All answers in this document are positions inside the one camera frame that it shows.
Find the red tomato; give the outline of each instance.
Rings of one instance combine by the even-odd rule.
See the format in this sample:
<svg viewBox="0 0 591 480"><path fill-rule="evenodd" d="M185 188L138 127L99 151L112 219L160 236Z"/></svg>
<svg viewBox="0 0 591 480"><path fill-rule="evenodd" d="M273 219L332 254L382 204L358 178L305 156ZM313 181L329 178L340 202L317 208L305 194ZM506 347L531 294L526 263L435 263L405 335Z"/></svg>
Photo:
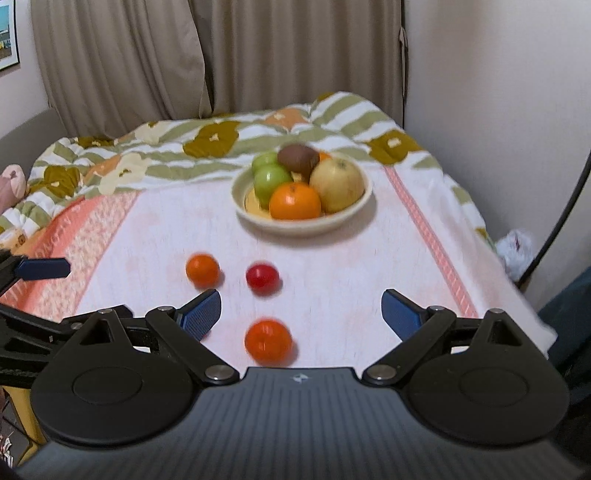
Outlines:
<svg viewBox="0 0 591 480"><path fill-rule="evenodd" d="M246 271L246 283L257 295L269 295L280 286L279 272L267 263L255 263Z"/></svg>
<svg viewBox="0 0 591 480"><path fill-rule="evenodd" d="M251 325L244 337L246 351L260 365L279 365L289 354L293 340L285 325L275 319L261 319Z"/></svg>

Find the black cable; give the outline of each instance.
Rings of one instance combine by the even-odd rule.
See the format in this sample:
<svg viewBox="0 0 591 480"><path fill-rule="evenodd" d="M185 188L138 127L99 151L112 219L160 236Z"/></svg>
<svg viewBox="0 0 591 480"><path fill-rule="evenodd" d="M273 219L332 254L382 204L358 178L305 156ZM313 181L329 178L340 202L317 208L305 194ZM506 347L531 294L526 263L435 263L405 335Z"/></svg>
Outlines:
<svg viewBox="0 0 591 480"><path fill-rule="evenodd" d="M562 215L560 215L558 222L556 223L556 225L552 229L552 232L551 232L550 236L547 238L547 240L545 241L544 246L540 249L540 251L538 252L536 257L534 258L532 263L530 263L530 266L527 267L527 270L525 270L525 272L523 273L521 278L517 281L517 288L521 289L521 287L525 284L525 282L527 282L531 278L535 269L538 267L538 265L540 264L540 262L544 258L545 254L548 252L548 250L550 249L550 247L554 243L554 240L556 240L556 237L558 236L558 234L562 230L562 227L566 223L566 220L568 220L570 212L573 211L574 204L577 203L577 200L579 199L581 192L583 191L583 188L585 187L585 183L587 183L587 179L589 178L590 172L591 172L591 151L589 152L589 156L587 157L587 161L585 162L585 166L583 167L583 171L581 172L581 175L579 176L579 181L577 182L577 185L574 188L573 193L571 194L571 196L569 198L569 202L566 204L566 207L564 207Z"/></svg>

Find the tangerine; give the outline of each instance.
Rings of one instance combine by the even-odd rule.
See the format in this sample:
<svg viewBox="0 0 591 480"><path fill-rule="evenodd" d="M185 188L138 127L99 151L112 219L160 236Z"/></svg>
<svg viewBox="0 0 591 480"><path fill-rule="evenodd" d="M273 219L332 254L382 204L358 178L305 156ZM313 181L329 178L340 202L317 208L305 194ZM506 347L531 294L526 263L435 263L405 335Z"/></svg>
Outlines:
<svg viewBox="0 0 591 480"><path fill-rule="evenodd" d="M197 288L211 288L220 278L219 264L207 254L197 254L189 258L185 272Z"/></svg>
<svg viewBox="0 0 591 480"><path fill-rule="evenodd" d="M322 204L307 183L284 183L273 192L269 213L275 220L309 220L321 215Z"/></svg>
<svg viewBox="0 0 591 480"><path fill-rule="evenodd" d="M293 346L290 331L272 318L263 318L251 325L244 337L244 347L260 365L279 365Z"/></svg>

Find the metal screw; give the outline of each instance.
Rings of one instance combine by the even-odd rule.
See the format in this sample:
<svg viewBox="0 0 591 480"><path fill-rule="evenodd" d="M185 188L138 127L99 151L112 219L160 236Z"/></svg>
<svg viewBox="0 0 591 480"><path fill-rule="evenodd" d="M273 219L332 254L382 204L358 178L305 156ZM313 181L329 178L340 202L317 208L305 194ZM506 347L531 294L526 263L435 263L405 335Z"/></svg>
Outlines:
<svg viewBox="0 0 591 480"><path fill-rule="evenodd" d="M396 377L396 369L389 365L372 365L367 369L370 378L374 380L391 380Z"/></svg>
<svg viewBox="0 0 591 480"><path fill-rule="evenodd" d="M234 369L228 365L212 365L205 370L205 375L211 380L228 380L234 374Z"/></svg>

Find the beige curtain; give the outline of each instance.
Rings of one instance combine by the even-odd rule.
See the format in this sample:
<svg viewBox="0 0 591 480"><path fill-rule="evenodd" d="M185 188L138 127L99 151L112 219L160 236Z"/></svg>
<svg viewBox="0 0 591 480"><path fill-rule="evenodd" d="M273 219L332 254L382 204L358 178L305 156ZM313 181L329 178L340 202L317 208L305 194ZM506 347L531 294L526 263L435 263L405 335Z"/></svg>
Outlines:
<svg viewBox="0 0 591 480"><path fill-rule="evenodd" d="M49 103L70 135L211 114L187 0L33 0L31 16Z"/></svg>
<svg viewBox="0 0 591 480"><path fill-rule="evenodd" d="M401 0L193 1L212 6L216 113L347 90L402 122Z"/></svg>

